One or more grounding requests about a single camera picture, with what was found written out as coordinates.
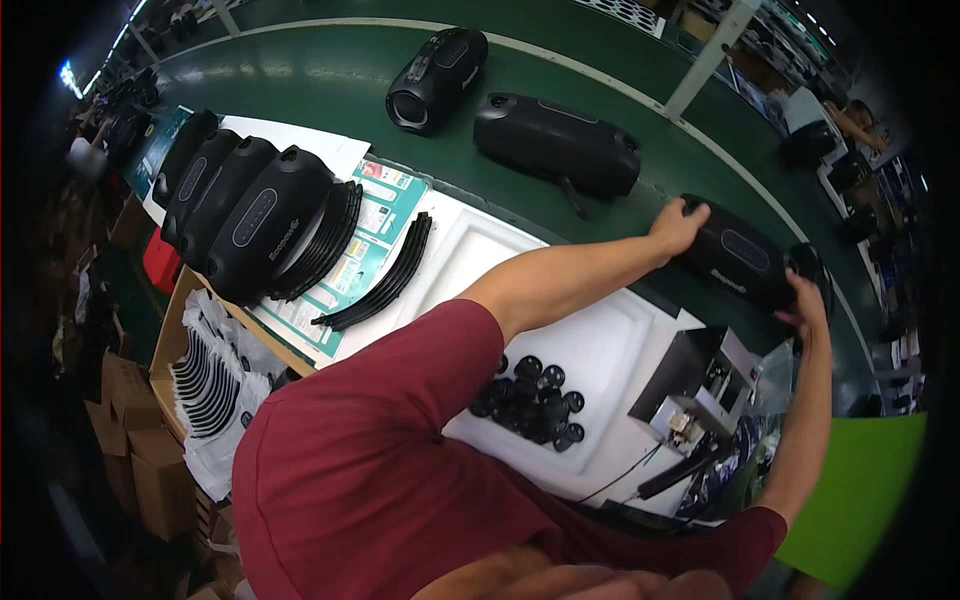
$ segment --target man's right hand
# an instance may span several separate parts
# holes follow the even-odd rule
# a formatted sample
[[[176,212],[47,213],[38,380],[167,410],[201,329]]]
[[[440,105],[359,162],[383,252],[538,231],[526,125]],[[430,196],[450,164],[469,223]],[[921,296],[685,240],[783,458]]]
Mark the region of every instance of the man's right hand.
[[[809,342],[811,334],[828,332],[827,310],[817,284],[797,275],[793,269],[786,270],[786,280],[797,292],[797,312],[796,314],[779,312],[777,316],[780,320],[797,327],[804,342]]]

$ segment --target man's hand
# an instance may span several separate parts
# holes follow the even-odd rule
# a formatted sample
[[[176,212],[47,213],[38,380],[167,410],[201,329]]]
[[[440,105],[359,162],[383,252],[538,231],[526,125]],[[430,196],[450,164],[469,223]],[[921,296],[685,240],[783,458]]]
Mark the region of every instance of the man's hand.
[[[883,154],[887,151],[887,136],[880,135],[878,137],[871,138],[870,147],[876,150],[877,152]]]
[[[786,280],[797,292],[797,314],[780,312],[777,316],[781,321],[797,327],[800,338],[807,344],[812,334],[828,331],[824,299],[815,283],[797,275],[793,269],[786,270]]]
[[[674,198],[660,212],[660,216],[650,227],[649,237],[657,240],[664,252],[659,266],[663,266],[674,256],[686,252],[693,243],[697,231],[704,226],[710,216],[710,207],[700,204],[689,216],[684,216],[686,200]]]

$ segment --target fluorescent light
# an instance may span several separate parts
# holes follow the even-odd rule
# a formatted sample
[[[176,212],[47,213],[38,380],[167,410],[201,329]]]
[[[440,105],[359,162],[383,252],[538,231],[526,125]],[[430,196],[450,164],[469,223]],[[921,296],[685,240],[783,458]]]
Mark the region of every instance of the fluorescent light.
[[[117,44],[120,43],[120,39],[123,37],[123,34],[127,32],[127,28],[130,27],[130,23],[127,23],[123,26],[123,29],[120,30],[120,34],[117,35],[117,38],[113,41],[113,45],[110,47],[110,50],[115,50]]]
[[[93,86],[93,82],[97,81],[98,77],[100,77],[100,71],[97,71],[93,74],[93,79],[91,79],[90,83],[84,88],[84,96],[86,95],[86,92],[90,91],[90,88]]]
[[[136,8],[133,9],[133,14],[130,15],[130,20],[133,21],[133,18],[136,16],[140,9],[143,8],[143,5],[147,4],[147,0],[140,0],[140,4],[136,5]]]

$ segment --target speaker housing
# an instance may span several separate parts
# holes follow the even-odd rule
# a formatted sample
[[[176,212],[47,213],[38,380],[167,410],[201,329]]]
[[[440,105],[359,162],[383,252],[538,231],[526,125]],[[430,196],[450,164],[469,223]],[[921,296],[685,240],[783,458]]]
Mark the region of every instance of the speaker housing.
[[[626,196],[640,173],[639,145],[620,128],[573,108],[493,93],[473,121],[480,152],[597,198]]]
[[[231,130],[216,130],[200,145],[180,179],[177,191],[167,205],[160,239],[174,248],[180,247],[180,238],[193,207],[206,191],[207,185],[220,169],[227,156],[240,143],[240,136]]]
[[[710,207],[710,216],[681,254],[691,273],[719,285],[768,313],[787,310],[796,299],[786,280],[786,267],[796,268],[765,235],[717,203],[683,194],[684,213],[700,204]]]
[[[324,162],[297,146],[274,158],[210,247],[204,274],[217,294],[240,305],[260,301],[293,249],[302,248],[334,184]]]
[[[203,273],[213,240],[247,188],[276,158],[277,149],[262,137],[248,136],[213,174],[193,214],[183,226],[180,257],[191,269]]]
[[[387,91],[387,115],[408,132],[433,133],[463,102],[487,60],[483,32],[453,27],[437,32]]]
[[[184,121],[156,174],[153,194],[155,203],[162,208],[167,207],[180,185],[180,178],[190,164],[190,158],[219,125],[217,115],[209,110],[194,112]]]

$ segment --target plastic bag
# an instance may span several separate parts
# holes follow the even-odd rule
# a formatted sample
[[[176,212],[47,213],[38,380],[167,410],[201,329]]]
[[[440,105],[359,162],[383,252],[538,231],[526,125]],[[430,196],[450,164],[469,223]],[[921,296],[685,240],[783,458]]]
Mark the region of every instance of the plastic bag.
[[[790,408],[795,361],[793,338],[763,357],[756,369],[759,375],[754,402],[744,407],[744,415],[782,415]]]

